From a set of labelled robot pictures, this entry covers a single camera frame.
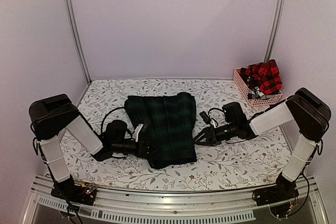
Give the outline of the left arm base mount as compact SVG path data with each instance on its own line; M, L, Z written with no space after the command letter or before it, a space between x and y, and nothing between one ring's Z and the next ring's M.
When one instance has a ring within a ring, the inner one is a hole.
M96 186L90 183L76 185L72 178L55 182L51 190L53 197L89 206L93 206L96 194Z

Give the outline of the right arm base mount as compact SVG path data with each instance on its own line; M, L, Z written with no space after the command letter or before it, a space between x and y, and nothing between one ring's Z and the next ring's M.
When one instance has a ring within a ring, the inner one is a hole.
M257 206L269 205L271 214L282 219L288 218L292 213L298 203L298 196L295 182L277 179L274 186L254 190L252 199Z

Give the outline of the dark green plaid skirt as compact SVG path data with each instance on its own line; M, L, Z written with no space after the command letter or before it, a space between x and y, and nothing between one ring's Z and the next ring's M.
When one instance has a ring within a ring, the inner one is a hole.
M196 102L190 93L159 97L130 95L124 109L133 126L148 125L143 137L149 144L147 160L152 168L197 161L193 141Z

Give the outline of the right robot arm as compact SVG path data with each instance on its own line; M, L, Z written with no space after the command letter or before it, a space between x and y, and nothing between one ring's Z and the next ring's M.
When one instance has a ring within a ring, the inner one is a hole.
M289 182L294 182L311 162L318 144L330 127L332 116L330 107L306 88L300 88L293 95L250 118L238 102L225 104L220 111L226 122L222 126L216 125L208 113L200 113L207 127L193 138L195 144L216 146L233 137L253 140L283 125L296 126L298 140L281 172L284 180L271 190L271 196L276 201L282 201L291 194L292 186Z

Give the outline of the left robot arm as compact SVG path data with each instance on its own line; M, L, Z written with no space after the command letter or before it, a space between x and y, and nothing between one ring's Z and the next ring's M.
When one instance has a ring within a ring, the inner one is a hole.
M34 148L40 152L52 178L59 183L58 192L67 200L77 197L78 188L70 182L70 171L59 144L61 131L68 131L99 162L112 158L115 153L150 161L159 151L157 144L146 136L149 128L146 123L139 123L131 132L125 122L113 120L102 126L98 134L66 94L33 102L28 113L35 135Z

